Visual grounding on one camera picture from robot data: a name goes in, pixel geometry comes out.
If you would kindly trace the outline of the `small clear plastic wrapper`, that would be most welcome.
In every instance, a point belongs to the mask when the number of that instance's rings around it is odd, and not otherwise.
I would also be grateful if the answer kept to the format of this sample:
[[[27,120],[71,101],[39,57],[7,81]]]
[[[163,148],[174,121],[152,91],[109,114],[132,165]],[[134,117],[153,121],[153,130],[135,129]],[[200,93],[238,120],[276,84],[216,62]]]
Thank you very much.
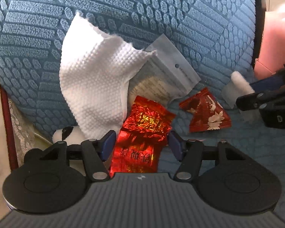
[[[254,92],[254,89],[252,89],[251,85],[245,80],[242,74],[238,71],[234,71],[231,74],[231,81],[222,89],[221,96],[229,107],[233,109],[238,97]],[[240,111],[240,114],[244,121],[251,124],[260,119],[260,113],[257,110]]]

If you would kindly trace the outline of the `panda plush toy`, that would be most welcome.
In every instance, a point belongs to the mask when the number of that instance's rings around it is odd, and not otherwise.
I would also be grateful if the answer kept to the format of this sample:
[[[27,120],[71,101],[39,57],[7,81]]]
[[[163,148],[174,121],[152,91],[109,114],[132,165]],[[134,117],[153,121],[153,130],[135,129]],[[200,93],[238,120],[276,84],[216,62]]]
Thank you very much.
[[[52,136],[53,143],[58,141],[65,141],[67,145],[81,144],[85,141],[86,137],[79,128],[79,126],[68,126],[63,129],[56,130]]]

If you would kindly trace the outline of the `red foil tea packet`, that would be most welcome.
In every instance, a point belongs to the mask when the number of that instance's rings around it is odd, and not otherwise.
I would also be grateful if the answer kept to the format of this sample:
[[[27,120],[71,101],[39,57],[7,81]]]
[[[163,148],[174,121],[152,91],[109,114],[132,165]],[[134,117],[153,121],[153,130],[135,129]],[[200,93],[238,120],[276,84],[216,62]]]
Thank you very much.
[[[175,117],[163,105],[137,96],[118,134],[109,175],[156,173]]]

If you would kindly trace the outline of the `red floral snack packet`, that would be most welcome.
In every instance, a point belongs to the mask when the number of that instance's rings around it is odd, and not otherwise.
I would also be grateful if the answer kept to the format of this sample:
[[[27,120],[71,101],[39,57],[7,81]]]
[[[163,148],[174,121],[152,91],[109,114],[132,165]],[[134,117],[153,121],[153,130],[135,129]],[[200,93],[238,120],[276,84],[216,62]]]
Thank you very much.
[[[179,108],[193,114],[189,132],[204,132],[230,128],[232,121],[222,105],[208,88],[203,88],[190,98],[179,103]]]

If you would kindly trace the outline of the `clear zip bag with pads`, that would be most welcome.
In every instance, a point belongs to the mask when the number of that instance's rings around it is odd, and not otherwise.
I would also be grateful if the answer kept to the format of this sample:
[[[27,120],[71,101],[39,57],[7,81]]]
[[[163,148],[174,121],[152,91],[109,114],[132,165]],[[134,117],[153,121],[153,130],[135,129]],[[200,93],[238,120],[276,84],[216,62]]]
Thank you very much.
[[[188,95],[201,81],[193,67],[164,34],[146,51],[155,54],[129,82],[129,107],[137,96],[167,107],[175,99]]]

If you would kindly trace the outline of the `white textured cloth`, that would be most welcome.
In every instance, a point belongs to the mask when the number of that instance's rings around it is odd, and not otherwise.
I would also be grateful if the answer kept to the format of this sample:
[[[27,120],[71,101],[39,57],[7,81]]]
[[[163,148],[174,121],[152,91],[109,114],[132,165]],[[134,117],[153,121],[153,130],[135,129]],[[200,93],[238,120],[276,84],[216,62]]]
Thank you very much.
[[[62,44],[59,84],[86,139],[119,132],[129,81],[153,55],[74,16]]]

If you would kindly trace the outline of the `pink cardboard box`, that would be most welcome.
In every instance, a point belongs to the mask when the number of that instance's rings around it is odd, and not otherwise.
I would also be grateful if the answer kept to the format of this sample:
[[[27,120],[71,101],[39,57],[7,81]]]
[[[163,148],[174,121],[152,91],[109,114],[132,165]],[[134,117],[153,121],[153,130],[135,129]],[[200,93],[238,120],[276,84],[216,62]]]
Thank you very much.
[[[266,12],[260,54],[255,60],[254,74],[265,79],[285,64],[285,12]]]

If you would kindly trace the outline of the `blue textured sofa cover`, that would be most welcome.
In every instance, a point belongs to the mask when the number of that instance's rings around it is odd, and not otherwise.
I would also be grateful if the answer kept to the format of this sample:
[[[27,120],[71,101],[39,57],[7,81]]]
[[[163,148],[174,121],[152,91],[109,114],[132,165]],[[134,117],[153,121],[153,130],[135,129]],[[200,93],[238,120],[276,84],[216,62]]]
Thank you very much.
[[[0,0],[14,148],[0,227],[285,227],[285,58],[263,0]]]

